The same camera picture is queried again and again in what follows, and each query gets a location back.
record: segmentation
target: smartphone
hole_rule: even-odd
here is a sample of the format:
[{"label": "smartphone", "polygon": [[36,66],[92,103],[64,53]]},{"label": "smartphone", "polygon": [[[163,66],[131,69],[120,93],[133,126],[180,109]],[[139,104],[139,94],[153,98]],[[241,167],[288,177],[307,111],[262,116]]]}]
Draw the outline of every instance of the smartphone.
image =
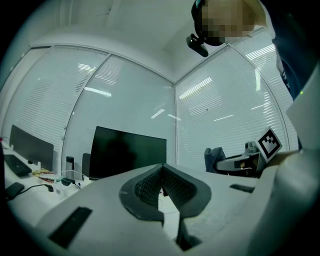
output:
[{"label": "smartphone", "polygon": [[5,190],[5,195],[7,198],[9,199],[13,199],[15,198],[23,189],[25,188],[24,185],[22,185],[19,182],[15,182],[13,183],[11,186],[9,186],[6,190]]}]

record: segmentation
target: ceiling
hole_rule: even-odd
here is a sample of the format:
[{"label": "ceiling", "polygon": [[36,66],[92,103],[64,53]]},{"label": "ceiling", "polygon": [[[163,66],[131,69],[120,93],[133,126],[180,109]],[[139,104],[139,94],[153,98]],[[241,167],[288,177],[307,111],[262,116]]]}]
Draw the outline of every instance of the ceiling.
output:
[{"label": "ceiling", "polygon": [[[168,43],[190,24],[194,0],[60,0],[59,27],[81,25],[115,30],[136,43],[169,49]],[[188,35],[181,37],[185,42]]]}]

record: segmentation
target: computer monitor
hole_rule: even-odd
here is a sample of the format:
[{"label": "computer monitor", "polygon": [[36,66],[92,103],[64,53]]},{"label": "computer monitor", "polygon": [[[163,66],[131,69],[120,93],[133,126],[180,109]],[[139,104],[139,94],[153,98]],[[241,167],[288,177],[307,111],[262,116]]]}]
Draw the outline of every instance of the computer monitor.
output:
[{"label": "computer monitor", "polygon": [[97,126],[91,149],[90,178],[101,179],[167,162],[167,140]]},{"label": "computer monitor", "polygon": [[26,160],[34,164],[41,163],[41,168],[53,170],[54,145],[37,138],[19,127],[12,125],[10,146]]}]

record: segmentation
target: window blind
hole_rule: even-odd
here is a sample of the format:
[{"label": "window blind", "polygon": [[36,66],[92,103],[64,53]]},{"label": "window blind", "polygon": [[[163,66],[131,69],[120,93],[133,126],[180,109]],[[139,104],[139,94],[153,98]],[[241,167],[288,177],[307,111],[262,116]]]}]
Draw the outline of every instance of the window blind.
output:
[{"label": "window blind", "polygon": [[29,70],[8,107],[3,134],[12,125],[53,144],[53,171],[60,170],[66,124],[80,91],[107,54],[54,46]]},{"label": "window blind", "polygon": [[167,163],[174,164],[173,84],[138,64],[110,56],[84,88],[67,126],[62,159],[74,157],[79,172],[83,154],[91,153],[97,126],[166,139]]},{"label": "window blind", "polygon": [[252,37],[246,37],[232,45],[243,56],[246,56],[246,58],[248,58],[255,67],[260,70],[263,77],[266,79],[284,119],[288,136],[287,150],[297,150],[297,133],[286,114],[286,111],[293,103],[293,100],[277,69],[276,49],[271,41],[271,36],[268,30],[258,30],[252,35]]},{"label": "window blind", "polygon": [[262,79],[230,46],[176,85],[178,164],[204,171],[206,148],[222,147],[226,157],[271,126],[288,150],[287,133],[275,99]]}]

